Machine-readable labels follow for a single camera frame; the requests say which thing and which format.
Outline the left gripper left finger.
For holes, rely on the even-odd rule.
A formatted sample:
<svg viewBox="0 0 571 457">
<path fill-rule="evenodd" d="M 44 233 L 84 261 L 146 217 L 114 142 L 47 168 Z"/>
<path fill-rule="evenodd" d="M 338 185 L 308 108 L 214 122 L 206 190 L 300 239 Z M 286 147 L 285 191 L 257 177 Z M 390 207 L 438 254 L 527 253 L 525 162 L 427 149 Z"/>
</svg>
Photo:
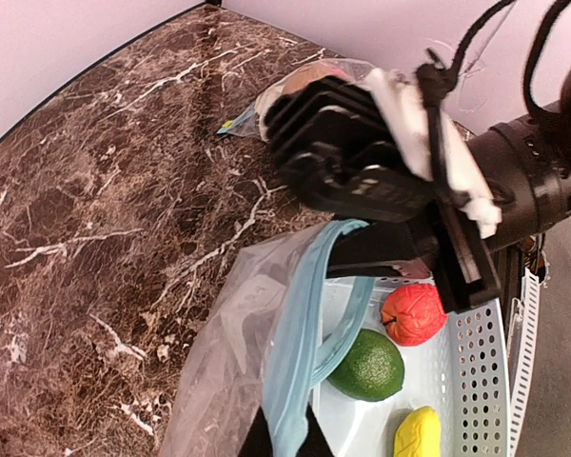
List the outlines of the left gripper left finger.
<svg viewBox="0 0 571 457">
<path fill-rule="evenodd" d="M 272 457 L 272 444 L 269 435 L 266 417 L 261 407 L 256 415 L 244 439 L 238 453 L 239 457 Z"/>
</svg>

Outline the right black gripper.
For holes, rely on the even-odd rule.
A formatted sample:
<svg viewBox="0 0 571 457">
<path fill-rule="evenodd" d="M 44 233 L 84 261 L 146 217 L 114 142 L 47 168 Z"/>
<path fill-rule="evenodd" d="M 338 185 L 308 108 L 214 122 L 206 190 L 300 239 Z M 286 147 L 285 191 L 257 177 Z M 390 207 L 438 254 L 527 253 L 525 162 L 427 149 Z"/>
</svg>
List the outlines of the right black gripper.
<svg viewBox="0 0 571 457">
<path fill-rule="evenodd" d="M 436 202 L 406 222 L 372 222 L 340 238 L 330 254 L 327 276 L 432 279 L 448 312 L 476 308 L 501 293 L 476 225 Z"/>
</svg>

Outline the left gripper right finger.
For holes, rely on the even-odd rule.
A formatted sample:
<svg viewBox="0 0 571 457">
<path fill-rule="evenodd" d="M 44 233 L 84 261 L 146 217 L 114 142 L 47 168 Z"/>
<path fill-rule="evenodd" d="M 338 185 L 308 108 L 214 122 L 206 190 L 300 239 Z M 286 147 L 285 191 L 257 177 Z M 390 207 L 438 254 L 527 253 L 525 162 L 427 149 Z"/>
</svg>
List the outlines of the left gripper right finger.
<svg viewBox="0 0 571 457">
<path fill-rule="evenodd" d="M 311 404 L 305 405 L 305 414 L 295 422 L 296 443 L 299 444 L 298 457 L 333 457 L 323 431 L 312 410 Z"/>
</svg>

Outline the red raspberry toy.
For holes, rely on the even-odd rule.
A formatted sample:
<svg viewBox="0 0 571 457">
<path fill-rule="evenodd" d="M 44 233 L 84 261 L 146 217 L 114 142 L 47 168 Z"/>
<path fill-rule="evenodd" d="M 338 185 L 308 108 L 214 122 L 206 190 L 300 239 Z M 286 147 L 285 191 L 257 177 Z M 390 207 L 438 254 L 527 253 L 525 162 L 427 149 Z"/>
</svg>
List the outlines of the red raspberry toy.
<svg viewBox="0 0 571 457">
<path fill-rule="evenodd" d="M 448 316 L 438 289 L 429 284 L 397 288 L 381 309 L 388 337 L 402 347 L 416 347 L 437 335 Z"/>
</svg>

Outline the clear zip bag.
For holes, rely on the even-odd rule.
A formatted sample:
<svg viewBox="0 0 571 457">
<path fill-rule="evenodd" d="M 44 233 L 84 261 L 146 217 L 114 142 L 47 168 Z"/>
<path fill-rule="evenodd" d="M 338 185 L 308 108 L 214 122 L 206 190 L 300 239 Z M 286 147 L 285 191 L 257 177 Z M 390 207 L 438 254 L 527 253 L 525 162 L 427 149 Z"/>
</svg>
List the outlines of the clear zip bag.
<svg viewBox="0 0 571 457">
<path fill-rule="evenodd" d="M 306 62 L 261 92 L 243 113 L 226 121 L 217 133 L 254 137 L 266 143 L 269 120 L 308 85 L 327 76 L 336 76 L 364 87 L 366 76 L 374 69 L 375 66 L 366 61 L 350 58 Z"/>
<path fill-rule="evenodd" d="M 259 407 L 273 455 L 296 455 L 295 422 L 351 349 L 374 288 L 356 277 L 343 317 L 322 335 L 331 251 L 363 227 L 333 221 L 240 250 L 187 356 L 162 455 L 235 456 Z"/>
</svg>

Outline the green round fruit toy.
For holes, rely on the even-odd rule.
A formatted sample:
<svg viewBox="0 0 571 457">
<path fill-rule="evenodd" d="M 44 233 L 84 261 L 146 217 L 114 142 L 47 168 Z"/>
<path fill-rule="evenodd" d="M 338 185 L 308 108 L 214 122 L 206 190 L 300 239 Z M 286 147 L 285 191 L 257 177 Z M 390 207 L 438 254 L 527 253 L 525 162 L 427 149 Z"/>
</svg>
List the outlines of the green round fruit toy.
<svg viewBox="0 0 571 457">
<path fill-rule="evenodd" d="M 363 328 L 328 381 L 349 398 L 381 402 L 403 388 L 404 375 L 398 348 L 383 334 Z"/>
</svg>

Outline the light blue plastic basket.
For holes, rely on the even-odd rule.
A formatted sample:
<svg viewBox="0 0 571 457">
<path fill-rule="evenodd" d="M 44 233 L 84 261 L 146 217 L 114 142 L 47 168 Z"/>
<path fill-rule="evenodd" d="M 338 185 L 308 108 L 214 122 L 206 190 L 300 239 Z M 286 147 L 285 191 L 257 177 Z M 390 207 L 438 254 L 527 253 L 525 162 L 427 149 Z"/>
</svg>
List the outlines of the light blue plastic basket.
<svg viewBox="0 0 571 457">
<path fill-rule="evenodd" d="M 498 300 L 449 313 L 445 327 L 416 347 L 401 347 L 402 389 L 368 403 L 343 395 L 328 381 L 310 404 L 336 456 L 390 456 L 395 432 L 420 407 L 439 414 L 443 456 L 509 456 L 510 392 Z"/>
</svg>

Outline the clear zip top bag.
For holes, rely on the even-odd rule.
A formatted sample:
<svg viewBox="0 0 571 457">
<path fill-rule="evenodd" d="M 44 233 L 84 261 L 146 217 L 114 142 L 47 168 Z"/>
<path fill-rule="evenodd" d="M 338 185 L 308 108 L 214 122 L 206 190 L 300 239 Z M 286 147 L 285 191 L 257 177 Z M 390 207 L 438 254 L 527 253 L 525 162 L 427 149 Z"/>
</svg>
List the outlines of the clear zip top bag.
<svg viewBox="0 0 571 457">
<path fill-rule="evenodd" d="M 364 87 L 366 76 L 374 69 L 375 66 L 366 61 L 350 58 L 306 62 L 261 92 L 243 113 L 226 121 L 217 133 L 254 137 L 266 143 L 269 120 L 308 85 L 327 76 L 336 76 Z"/>
</svg>

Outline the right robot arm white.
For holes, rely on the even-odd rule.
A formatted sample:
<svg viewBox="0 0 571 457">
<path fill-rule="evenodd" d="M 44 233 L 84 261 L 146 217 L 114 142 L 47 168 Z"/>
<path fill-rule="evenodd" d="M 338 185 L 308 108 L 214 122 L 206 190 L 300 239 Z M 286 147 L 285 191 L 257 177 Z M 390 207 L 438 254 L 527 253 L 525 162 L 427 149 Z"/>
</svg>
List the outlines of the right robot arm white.
<svg viewBox="0 0 571 457">
<path fill-rule="evenodd" d="M 502 223 L 482 239 L 454 207 L 436 200 L 405 224 L 373 223 L 339 241 L 328 261 L 330 278 L 411 274 L 430 268 L 446 310 L 476 308 L 502 295 L 492 255 L 509 253 L 530 235 L 542 235 L 571 216 L 571 69 L 559 101 L 542 108 L 531 85 L 553 25 L 568 7 L 554 2 L 535 36 L 522 82 L 527 115 L 498 124 L 468 142 L 489 187 L 497 193 Z"/>
</svg>

